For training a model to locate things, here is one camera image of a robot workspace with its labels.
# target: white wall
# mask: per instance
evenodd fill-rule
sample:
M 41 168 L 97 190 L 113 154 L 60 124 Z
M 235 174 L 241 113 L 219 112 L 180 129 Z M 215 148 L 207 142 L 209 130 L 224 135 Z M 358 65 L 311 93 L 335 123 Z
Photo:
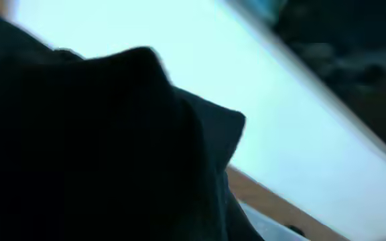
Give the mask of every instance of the white wall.
M 212 0 L 21 0 L 17 22 L 87 58 L 152 46 L 175 85 L 242 111 L 232 164 L 351 240 L 386 237 L 386 159 Z

